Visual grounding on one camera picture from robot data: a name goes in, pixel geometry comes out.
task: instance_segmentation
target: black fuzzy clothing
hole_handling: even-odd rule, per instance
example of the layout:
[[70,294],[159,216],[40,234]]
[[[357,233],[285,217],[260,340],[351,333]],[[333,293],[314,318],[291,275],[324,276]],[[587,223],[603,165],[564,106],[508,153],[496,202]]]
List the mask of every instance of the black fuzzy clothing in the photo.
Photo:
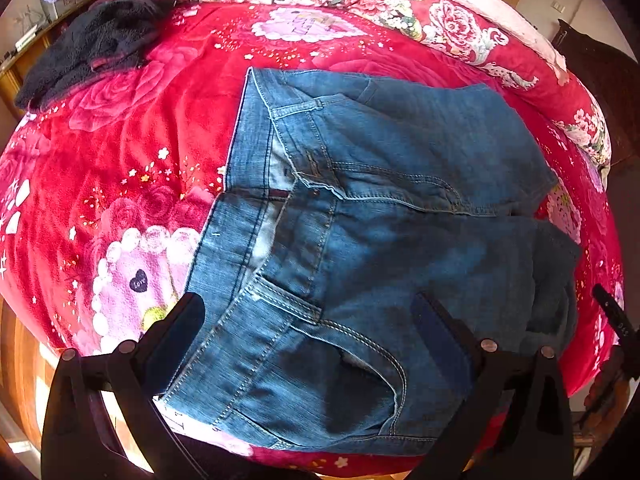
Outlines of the black fuzzy clothing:
[[71,88],[105,73],[142,65],[142,48],[158,37],[158,23],[175,3],[99,0],[38,58],[15,97],[15,105],[31,112],[46,110]]

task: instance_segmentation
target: silver screw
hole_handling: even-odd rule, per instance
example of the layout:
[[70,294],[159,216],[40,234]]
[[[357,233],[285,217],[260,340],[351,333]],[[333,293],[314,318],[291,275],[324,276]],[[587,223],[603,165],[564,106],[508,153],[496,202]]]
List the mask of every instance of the silver screw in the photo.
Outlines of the silver screw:
[[76,357],[76,351],[73,348],[67,348],[64,352],[62,352],[62,360],[63,361],[71,361]]
[[543,346],[540,353],[547,359],[553,359],[556,356],[556,351],[551,346]]
[[136,349],[136,342],[127,340],[118,345],[118,352],[121,354],[130,354]]
[[493,339],[482,339],[480,342],[480,348],[489,354],[494,353],[498,349],[498,343]]

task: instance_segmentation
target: floral blanket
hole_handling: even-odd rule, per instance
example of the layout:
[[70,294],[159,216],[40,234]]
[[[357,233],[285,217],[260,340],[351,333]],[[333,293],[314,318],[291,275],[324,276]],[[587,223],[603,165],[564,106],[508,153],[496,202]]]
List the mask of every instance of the floral blanket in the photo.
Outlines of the floral blanket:
[[[447,5],[454,15],[466,12]],[[0,157],[0,294],[51,349],[113,351],[174,306],[223,192],[244,75],[255,66],[361,72],[439,88],[484,83],[500,93],[559,177],[538,215],[584,249],[575,273],[577,333],[561,359],[569,393],[606,359],[614,334],[590,295],[602,283],[622,304],[606,194],[589,157],[527,93],[340,9],[178,7],[147,59],[26,115]],[[165,417],[175,431],[253,460],[332,476],[401,472],[419,460],[256,449],[180,413]]]
[[482,70],[534,105],[591,157],[606,184],[611,146],[600,106],[575,76],[567,74],[559,81],[557,67],[551,65],[554,60],[542,59],[502,30],[500,16],[495,17],[496,25],[454,0],[196,1],[335,7],[398,30]]

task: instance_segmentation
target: wall socket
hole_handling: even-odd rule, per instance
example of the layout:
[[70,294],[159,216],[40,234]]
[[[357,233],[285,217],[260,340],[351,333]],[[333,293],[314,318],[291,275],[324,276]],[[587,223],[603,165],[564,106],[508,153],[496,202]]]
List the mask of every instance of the wall socket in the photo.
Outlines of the wall socket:
[[565,9],[564,5],[561,4],[560,2],[557,2],[556,0],[553,0],[551,2],[551,6],[561,14],[564,12],[564,9]]

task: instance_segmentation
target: jeans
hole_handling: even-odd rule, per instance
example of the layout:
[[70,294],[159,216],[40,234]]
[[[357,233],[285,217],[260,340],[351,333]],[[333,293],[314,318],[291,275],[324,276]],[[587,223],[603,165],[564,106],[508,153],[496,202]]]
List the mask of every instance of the jeans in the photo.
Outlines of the jeans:
[[501,349],[573,334],[578,247],[531,217],[555,182],[484,85],[250,69],[188,279],[206,322],[162,402],[260,447],[427,452],[463,394],[418,292]]

